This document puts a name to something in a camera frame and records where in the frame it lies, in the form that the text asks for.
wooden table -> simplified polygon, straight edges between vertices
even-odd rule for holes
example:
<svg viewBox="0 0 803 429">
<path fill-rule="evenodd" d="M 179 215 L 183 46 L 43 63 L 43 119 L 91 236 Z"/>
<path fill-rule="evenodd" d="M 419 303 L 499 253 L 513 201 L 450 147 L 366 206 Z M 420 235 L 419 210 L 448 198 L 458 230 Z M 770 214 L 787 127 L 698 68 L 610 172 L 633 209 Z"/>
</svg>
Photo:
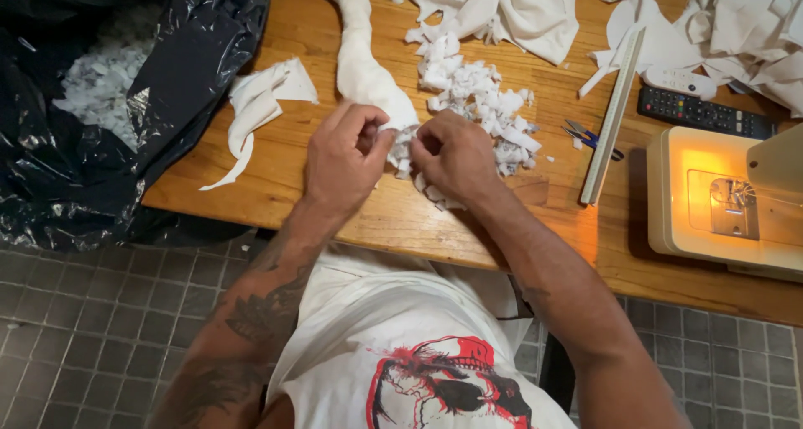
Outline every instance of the wooden table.
<svg viewBox="0 0 803 429">
<path fill-rule="evenodd" d="M 687 0 L 656 0 L 669 20 Z M 417 87 L 414 55 L 404 35 L 416 27 L 417 7 L 391 0 L 373 3 L 373 53 L 413 100 L 421 120 L 429 119 L 425 100 L 433 95 Z M 607 48 L 606 24 L 615 4 L 578 0 L 580 32 L 564 66 L 554 66 L 517 47 L 463 43 L 467 59 L 485 59 L 503 75 L 502 88 L 531 88 L 537 101 L 520 114 L 541 130 L 535 138 L 544 147 L 537 167 L 507 178 L 507 184 L 530 211 L 577 249 L 612 290 L 700 309 L 727 312 L 766 321 L 803 325 L 803 285 L 729 273 L 717 263 L 655 254 L 647 245 L 647 178 L 645 146 L 667 124 L 636 114 L 639 84 L 630 93 L 617 147 L 626 159 L 612 162 L 599 207 L 585 208 L 578 197 L 592 150 L 572 148 L 560 125 L 568 117 L 599 130 L 614 85 L 615 73 L 585 98 L 577 89 L 596 71 L 587 54 Z M 226 146 L 226 130 L 234 117 L 230 105 L 215 115 L 198 145 L 151 187 L 144 204 L 182 213 L 277 228 L 301 196 L 307 139 L 336 104 L 335 71 L 340 21 L 328 0 L 271 0 L 271 11 L 256 70 L 292 56 L 301 62 L 318 89 L 320 104 L 282 101 L 284 115 L 256 131 L 251 163 L 232 185 L 211 191 L 197 189 L 220 179 L 235 163 Z M 732 95 L 719 88 L 716 102 L 748 111 L 788 116 L 759 96 Z M 555 157 L 550 163 L 545 156 Z M 368 248 L 426 256 L 480 268 L 507 268 L 504 258 L 469 214 L 441 212 L 416 192 L 410 180 L 397 180 L 392 169 L 337 239 Z"/>
</svg>

tile floor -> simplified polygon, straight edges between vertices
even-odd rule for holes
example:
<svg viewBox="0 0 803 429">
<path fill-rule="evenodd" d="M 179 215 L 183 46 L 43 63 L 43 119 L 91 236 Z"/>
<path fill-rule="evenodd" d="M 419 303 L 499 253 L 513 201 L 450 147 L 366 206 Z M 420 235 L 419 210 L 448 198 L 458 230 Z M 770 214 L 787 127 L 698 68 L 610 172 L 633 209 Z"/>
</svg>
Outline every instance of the tile floor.
<svg viewBox="0 0 803 429">
<path fill-rule="evenodd" d="M 246 267 L 252 236 L 206 249 L 0 248 L 0 427 L 142 428 L 206 313 Z M 788 327 L 620 302 L 695 429 L 801 429 Z M 545 337 L 534 324 L 517 353 L 533 381 Z"/>
</svg>

black plastic bag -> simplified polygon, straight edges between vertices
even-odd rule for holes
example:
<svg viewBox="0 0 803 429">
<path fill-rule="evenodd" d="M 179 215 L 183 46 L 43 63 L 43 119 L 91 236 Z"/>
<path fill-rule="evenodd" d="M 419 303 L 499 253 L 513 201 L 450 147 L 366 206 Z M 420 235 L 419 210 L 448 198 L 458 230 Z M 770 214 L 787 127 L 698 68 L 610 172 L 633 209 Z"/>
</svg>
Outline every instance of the black plastic bag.
<svg viewBox="0 0 803 429">
<path fill-rule="evenodd" d="M 128 0 L 9 1 L 0 0 L 0 239 L 80 251 L 136 238 L 131 230 L 148 224 L 134 218 L 164 219 L 139 200 L 197 143 L 253 56 L 270 0 L 166 0 L 153 52 L 128 91 L 136 153 L 51 105 L 63 96 L 59 71 L 93 41 L 97 22 L 87 21 Z"/>
</svg>

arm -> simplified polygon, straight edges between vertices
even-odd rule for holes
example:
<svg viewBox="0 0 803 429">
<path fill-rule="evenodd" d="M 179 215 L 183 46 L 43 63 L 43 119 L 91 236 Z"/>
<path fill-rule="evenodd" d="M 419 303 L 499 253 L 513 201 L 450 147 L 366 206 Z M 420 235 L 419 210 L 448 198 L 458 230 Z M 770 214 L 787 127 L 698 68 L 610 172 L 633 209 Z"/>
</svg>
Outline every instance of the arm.
<svg viewBox="0 0 803 429">
<path fill-rule="evenodd" d="M 485 131 L 441 112 L 418 131 L 412 153 L 427 180 L 483 224 L 524 299 L 566 348 L 577 373 L 582 426 L 686 427 L 671 389 L 597 271 L 499 179 Z"/>
<path fill-rule="evenodd" d="M 387 115 L 376 107 L 346 103 L 321 123 L 307 150 L 304 196 L 193 340 L 152 429 L 258 424 L 270 364 L 295 330 L 312 267 L 381 176 L 394 141 L 392 130 L 375 136 L 385 122 Z M 366 143 L 364 155 L 358 147 Z"/>
</svg>

white t-shirt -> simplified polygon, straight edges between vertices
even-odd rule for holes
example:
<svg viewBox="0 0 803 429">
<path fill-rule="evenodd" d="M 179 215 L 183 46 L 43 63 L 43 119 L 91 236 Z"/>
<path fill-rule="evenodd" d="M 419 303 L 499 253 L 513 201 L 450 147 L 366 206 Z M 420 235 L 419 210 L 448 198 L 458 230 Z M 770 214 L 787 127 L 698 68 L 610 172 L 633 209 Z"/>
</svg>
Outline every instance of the white t-shirt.
<svg viewBox="0 0 803 429">
<path fill-rule="evenodd" d="M 460 277 L 475 270 L 351 249 L 316 264 L 268 388 L 268 402 L 289 395 L 296 428 L 575 427 L 516 370 L 520 337 Z"/>
</svg>

